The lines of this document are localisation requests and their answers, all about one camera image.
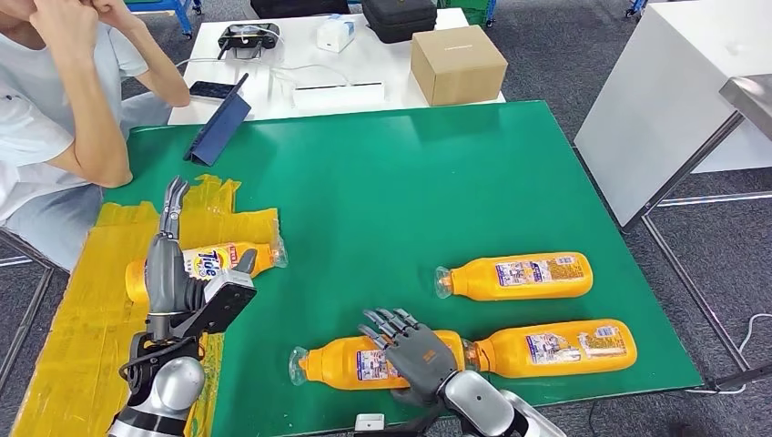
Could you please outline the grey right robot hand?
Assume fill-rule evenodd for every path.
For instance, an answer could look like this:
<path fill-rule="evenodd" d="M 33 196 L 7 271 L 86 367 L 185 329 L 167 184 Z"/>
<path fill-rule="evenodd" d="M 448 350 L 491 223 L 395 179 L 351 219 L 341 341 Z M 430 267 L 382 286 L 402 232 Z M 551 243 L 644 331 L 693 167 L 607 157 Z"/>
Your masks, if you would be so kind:
<path fill-rule="evenodd" d="M 392 397 L 417 407 L 439 403 L 442 387 L 459 371 L 450 347 L 404 309 L 378 308 L 362 313 L 371 324 L 360 324 L 359 331 L 384 352 L 409 384 L 406 389 L 393 389 Z"/>

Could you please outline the person's left hand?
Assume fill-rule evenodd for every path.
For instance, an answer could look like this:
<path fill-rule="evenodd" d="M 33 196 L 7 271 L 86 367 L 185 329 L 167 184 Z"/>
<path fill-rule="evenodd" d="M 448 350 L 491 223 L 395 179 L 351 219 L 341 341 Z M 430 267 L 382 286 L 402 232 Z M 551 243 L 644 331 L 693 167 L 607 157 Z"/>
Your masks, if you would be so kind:
<path fill-rule="evenodd" d="M 96 10 L 100 22 L 124 34 L 144 24 L 129 11 L 122 0 L 91 0 L 90 4 Z"/>

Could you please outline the person's right hand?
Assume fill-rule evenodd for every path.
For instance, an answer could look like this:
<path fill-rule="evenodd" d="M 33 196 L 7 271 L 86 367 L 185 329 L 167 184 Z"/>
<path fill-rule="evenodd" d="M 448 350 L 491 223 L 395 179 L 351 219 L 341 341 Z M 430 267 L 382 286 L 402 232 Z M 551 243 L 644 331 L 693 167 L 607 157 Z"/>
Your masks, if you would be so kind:
<path fill-rule="evenodd" d="M 93 45 L 97 38 L 98 13 L 81 1 L 35 0 L 30 23 L 46 42 Z"/>

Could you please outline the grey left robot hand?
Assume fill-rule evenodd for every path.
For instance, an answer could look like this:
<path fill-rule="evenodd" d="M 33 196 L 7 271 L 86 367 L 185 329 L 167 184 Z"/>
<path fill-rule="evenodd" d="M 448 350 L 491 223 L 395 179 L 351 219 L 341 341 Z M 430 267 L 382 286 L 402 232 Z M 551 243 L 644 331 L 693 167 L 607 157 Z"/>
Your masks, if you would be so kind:
<path fill-rule="evenodd" d="M 224 269 L 207 285 L 195 282 L 185 270 L 185 260 L 178 245 L 179 216 L 189 183 L 176 176 L 165 191 L 158 232 L 151 240 L 146 263 L 146 285 L 149 313 L 153 316 L 194 311 L 193 289 L 200 288 L 205 304 L 216 302 L 217 315 L 239 315 L 256 295 L 250 276 L 257 251 L 247 250 L 233 269 Z"/>

